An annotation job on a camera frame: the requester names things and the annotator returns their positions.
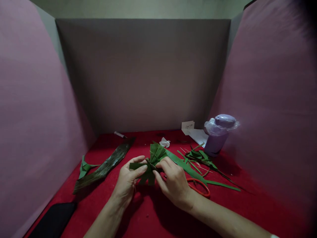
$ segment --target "black object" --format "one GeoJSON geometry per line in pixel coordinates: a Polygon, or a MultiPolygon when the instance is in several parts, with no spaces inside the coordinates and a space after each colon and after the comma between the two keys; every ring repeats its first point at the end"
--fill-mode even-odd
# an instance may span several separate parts
{"type": "Polygon", "coordinates": [[[250,5],[251,5],[252,3],[254,3],[255,1],[257,1],[257,0],[253,0],[253,1],[249,2],[247,5],[244,6],[244,9],[243,9],[243,10],[245,10],[248,6],[250,6],[250,5]]]}
{"type": "Polygon", "coordinates": [[[75,209],[75,203],[54,204],[34,228],[29,238],[59,238],[75,209]]]}

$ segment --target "red scissors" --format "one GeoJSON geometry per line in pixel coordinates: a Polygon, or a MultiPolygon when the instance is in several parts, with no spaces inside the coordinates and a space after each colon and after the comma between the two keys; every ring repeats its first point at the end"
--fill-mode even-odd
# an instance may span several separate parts
{"type": "Polygon", "coordinates": [[[203,192],[199,191],[197,188],[195,188],[194,186],[192,186],[192,185],[190,185],[190,184],[188,184],[188,186],[189,186],[191,189],[195,190],[195,191],[196,191],[197,193],[199,193],[200,195],[204,196],[205,198],[210,198],[210,191],[209,191],[209,189],[207,188],[207,186],[206,186],[203,182],[199,181],[198,179],[193,179],[193,178],[188,178],[188,179],[187,179],[187,182],[194,182],[194,183],[199,183],[199,184],[201,184],[201,185],[204,187],[204,189],[207,191],[207,193],[203,193],[203,192]]]}

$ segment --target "hand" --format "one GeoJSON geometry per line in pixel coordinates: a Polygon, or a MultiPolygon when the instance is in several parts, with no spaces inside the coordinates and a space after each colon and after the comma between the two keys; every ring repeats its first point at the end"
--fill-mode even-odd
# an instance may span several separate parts
{"type": "Polygon", "coordinates": [[[194,206],[195,191],[187,183],[182,167],[175,164],[169,157],[163,158],[156,164],[166,174],[166,182],[157,171],[153,171],[163,194],[178,208],[189,212],[194,206]]]}
{"type": "Polygon", "coordinates": [[[147,165],[144,165],[134,171],[130,171],[129,165],[130,163],[146,163],[144,158],[144,155],[135,157],[120,169],[119,178],[110,199],[119,202],[124,209],[127,208],[132,200],[137,178],[144,174],[147,169],[147,165]]]}

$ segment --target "marker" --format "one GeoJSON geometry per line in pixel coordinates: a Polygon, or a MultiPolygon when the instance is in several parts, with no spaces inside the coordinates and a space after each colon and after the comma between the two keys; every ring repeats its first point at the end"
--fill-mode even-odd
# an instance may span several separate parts
{"type": "Polygon", "coordinates": [[[122,135],[122,134],[119,133],[119,132],[115,132],[115,135],[120,136],[120,137],[122,137],[122,138],[127,138],[126,136],[122,135]]]}

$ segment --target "red tablecloth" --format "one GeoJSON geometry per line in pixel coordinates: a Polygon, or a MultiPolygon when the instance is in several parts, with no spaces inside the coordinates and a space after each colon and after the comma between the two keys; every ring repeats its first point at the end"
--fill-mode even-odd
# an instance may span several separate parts
{"type": "MultiPolygon", "coordinates": [[[[78,206],[62,237],[83,237],[108,201],[116,185],[121,166],[139,155],[150,157],[150,144],[153,140],[159,142],[164,136],[171,141],[169,150],[176,155],[178,155],[177,150],[183,152],[180,148],[190,150],[190,143],[193,147],[197,146],[197,143],[189,136],[185,136],[181,130],[135,132],[125,135],[135,136],[136,140],[123,161],[107,175],[102,183],[92,186],[84,194],[72,195],[79,176],[81,158],[78,158],[78,166],[33,224],[26,237],[53,204],[65,202],[78,202],[78,206]]],[[[122,141],[122,138],[114,134],[101,135],[86,154],[87,163],[102,164],[122,141]]],[[[221,153],[214,163],[220,171],[253,194],[209,184],[212,201],[250,219],[280,238],[305,237],[307,226],[303,221],[268,196],[243,169],[235,164],[233,159],[221,153]]],[[[205,178],[232,185],[216,172],[209,173],[205,178]]],[[[137,186],[136,190],[137,193],[123,216],[117,237],[218,237],[212,229],[176,208],[162,194],[157,184],[137,186]]]]}

